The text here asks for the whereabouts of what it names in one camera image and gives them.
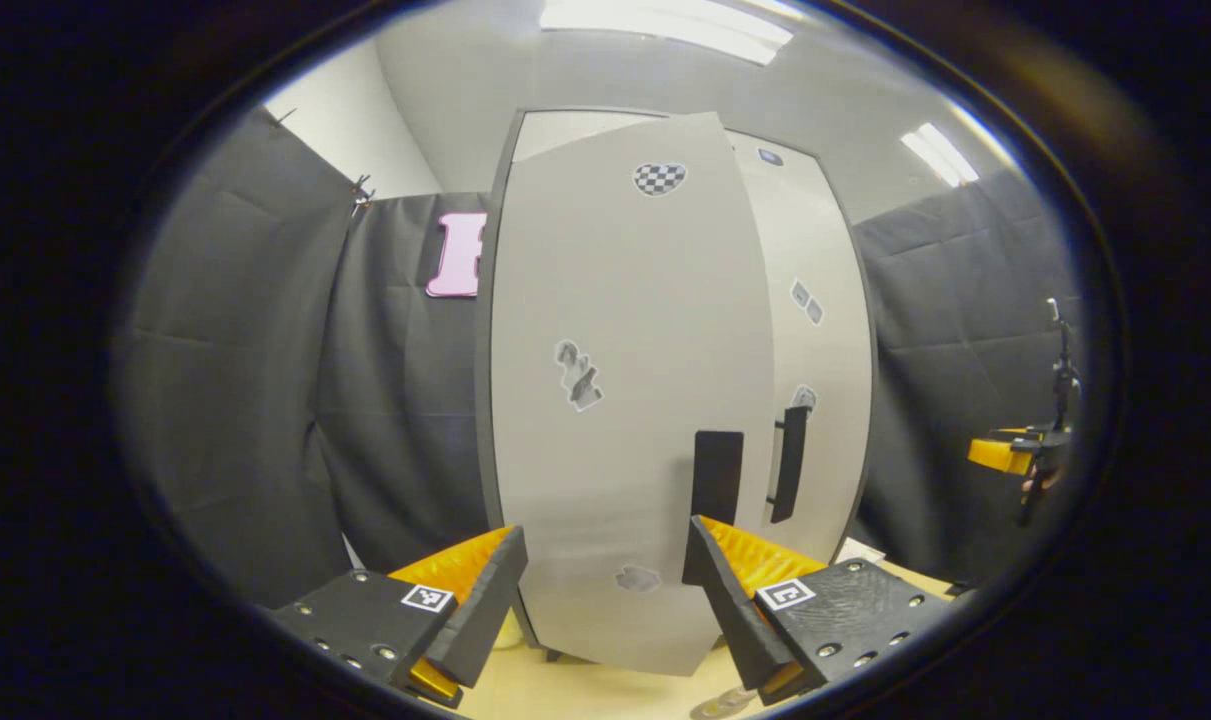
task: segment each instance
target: beige floor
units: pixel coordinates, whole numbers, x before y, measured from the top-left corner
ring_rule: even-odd
[[[917,584],[925,592],[947,598],[948,583],[880,561],[880,568]],[[578,720],[681,720],[705,701],[735,689],[737,674],[728,647],[707,655],[691,678],[672,678],[593,666],[563,657],[547,662],[545,652],[518,641],[513,626],[499,637],[476,689],[463,696],[458,712],[474,720],[574,718]],[[761,710],[761,701],[734,714],[745,719]]]

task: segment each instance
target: checkered heart sticker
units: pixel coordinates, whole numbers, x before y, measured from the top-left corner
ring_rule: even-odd
[[[632,173],[637,190],[652,197],[666,195],[684,182],[685,167],[682,163],[645,163]]]

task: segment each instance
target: black fabric backdrop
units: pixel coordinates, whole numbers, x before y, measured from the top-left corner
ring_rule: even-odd
[[[161,227],[117,350],[140,465],[234,587],[280,606],[487,529],[474,299],[425,292],[440,218],[477,192],[372,202],[266,110]],[[988,428],[1052,417],[1075,318],[1066,246],[1012,174],[855,227],[876,311],[869,477],[853,534],[923,574],[981,582],[1018,542],[1018,479],[965,460]],[[1050,493],[1048,507],[1052,507]]]
[[[889,211],[853,236],[879,350],[853,536],[920,574],[978,583],[1025,536],[1012,524],[1022,491],[1020,478],[966,461],[969,442],[1054,420],[1058,333],[1045,300],[1080,318],[1068,246],[1011,172]],[[1073,328],[1072,346],[1087,382],[1084,334]]]

